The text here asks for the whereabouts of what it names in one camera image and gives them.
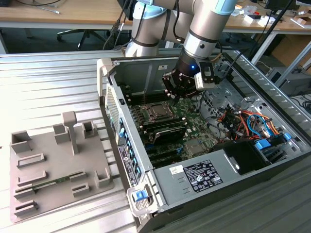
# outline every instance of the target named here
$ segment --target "motherboard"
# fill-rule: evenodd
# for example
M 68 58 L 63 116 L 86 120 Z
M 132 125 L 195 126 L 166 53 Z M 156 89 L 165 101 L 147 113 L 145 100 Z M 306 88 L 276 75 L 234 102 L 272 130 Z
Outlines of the motherboard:
M 217 138 L 196 108 L 184 99 L 130 105 L 130 112 L 153 166 L 163 167 L 209 153 Z

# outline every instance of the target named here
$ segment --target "green circuit board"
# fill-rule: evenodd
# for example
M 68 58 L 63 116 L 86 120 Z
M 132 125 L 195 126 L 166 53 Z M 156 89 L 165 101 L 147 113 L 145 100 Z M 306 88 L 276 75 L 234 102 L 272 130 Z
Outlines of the green circuit board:
M 217 139 L 207 127 L 206 121 L 198 113 L 194 102 L 189 99 L 180 100 L 176 105 L 168 100 L 130 106 L 130 111 L 148 156 L 155 167 L 206 154 L 217 144 Z M 183 120 L 167 124 L 168 121 L 174 119 Z M 186 131 L 177 140 L 156 145 L 153 143 L 154 134 L 148 136 L 146 132 L 141 131 L 141 125 L 152 126 L 153 124 L 160 125 L 158 132 L 169 130 L 170 127 L 176 127 L 176 125 L 182 127 L 183 130 L 186 128 Z

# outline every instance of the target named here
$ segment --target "label sticker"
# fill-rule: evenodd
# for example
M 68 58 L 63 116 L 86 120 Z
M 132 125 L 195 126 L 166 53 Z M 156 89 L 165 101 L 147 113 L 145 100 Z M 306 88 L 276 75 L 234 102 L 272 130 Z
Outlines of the label sticker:
M 159 66 L 159 70 L 166 70 L 166 69 L 167 69 L 167 65 Z
M 177 174 L 179 172 L 183 172 L 183 166 L 182 165 L 178 165 L 178 166 L 173 166 L 170 168 L 171 174 Z
M 184 172 L 197 193 L 223 182 L 210 160 L 185 167 Z

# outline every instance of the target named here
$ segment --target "office chair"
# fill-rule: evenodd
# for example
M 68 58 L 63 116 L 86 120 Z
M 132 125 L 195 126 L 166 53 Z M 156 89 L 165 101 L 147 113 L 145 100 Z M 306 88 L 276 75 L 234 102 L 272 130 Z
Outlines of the office chair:
M 89 38 L 90 35 L 93 35 L 95 36 L 96 38 L 100 39 L 101 41 L 105 42 L 106 39 L 104 37 L 102 37 L 101 35 L 99 35 L 98 33 L 95 32 L 95 30 L 88 30 L 88 29 L 72 29 L 72 30 L 68 30 L 68 31 L 64 31 L 64 32 L 61 32 L 61 33 L 58 33 L 57 34 L 57 40 L 59 42 L 63 41 L 62 40 L 62 36 L 63 35 L 67 35 L 67 34 L 74 34 L 74 33 L 83 33 L 83 36 L 80 40 L 80 43 L 78 44 L 78 50 L 81 49 L 83 43 L 84 43 L 84 40 L 86 38 Z

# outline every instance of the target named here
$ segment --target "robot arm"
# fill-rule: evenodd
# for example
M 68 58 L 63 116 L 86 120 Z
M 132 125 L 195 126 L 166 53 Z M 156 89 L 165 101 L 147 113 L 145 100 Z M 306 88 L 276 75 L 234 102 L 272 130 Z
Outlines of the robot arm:
M 139 0 L 135 6 L 132 30 L 133 42 L 126 56 L 156 55 L 160 39 L 183 42 L 184 49 L 174 70 L 163 77 L 169 95 L 191 98 L 199 91 L 213 88 L 219 80 L 213 76 L 210 60 L 212 51 L 235 9 L 237 0 Z M 146 5 L 141 28 L 138 24 Z M 173 24 L 179 6 L 176 35 Z

